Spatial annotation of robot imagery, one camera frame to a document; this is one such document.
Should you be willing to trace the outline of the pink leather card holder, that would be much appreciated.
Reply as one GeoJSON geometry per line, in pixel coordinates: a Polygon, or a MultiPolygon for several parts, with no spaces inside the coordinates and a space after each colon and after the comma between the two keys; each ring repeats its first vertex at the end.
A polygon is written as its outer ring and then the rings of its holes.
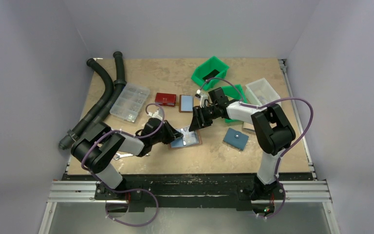
{"type": "Polygon", "coordinates": [[[188,130],[189,126],[181,129],[176,129],[176,131],[182,134],[182,137],[171,142],[169,145],[169,149],[175,150],[201,145],[202,139],[200,132],[198,130],[189,132],[188,130]]]}

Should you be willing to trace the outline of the black VIP card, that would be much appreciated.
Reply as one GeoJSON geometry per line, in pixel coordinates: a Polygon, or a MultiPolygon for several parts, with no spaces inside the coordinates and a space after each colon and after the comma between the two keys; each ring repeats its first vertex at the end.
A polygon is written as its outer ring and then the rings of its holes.
{"type": "Polygon", "coordinates": [[[209,72],[207,75],[203,77],[203,80],[206,81],[210,78],[216,77],[220,72],[217,69],[213,69],[211,72],[209,72]]]}

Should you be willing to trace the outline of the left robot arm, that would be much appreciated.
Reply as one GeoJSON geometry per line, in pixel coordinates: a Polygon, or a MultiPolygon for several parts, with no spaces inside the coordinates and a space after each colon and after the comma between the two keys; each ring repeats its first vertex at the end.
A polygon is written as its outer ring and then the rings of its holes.
{"type": "Polygon", "coordinates": [[[124,190],[125,181],[111,161],[118,152],[143,157],[157,143],[170,144],[181,139],[183,134],[173,128],[166,120],[151,117],[138,130],[130,135],[121,130],[113,130],[105,123],[96,124],[86,132],[71,148],[71,154],[81,167],[95,175],[111,189],[124,190]]]}

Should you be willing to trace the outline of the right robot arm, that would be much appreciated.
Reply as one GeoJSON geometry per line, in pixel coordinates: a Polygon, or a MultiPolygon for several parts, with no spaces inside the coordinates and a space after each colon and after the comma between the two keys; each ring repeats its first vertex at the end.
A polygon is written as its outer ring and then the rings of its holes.
{"type": "Polygon", "coordinates": [[[283,109],[278,104],[258,107],[241,100],[229,99],[222,88],[207,95],[197,90],[195,97],[200,104],[193,107],[193,117],[189,131],[197,131],[212,125],[217,118],[234,119],[252,124],[259,146],[263,150],[257,181],[269,185],[276,181],[279,157],[290,148],[296,133],[283,109]]]}

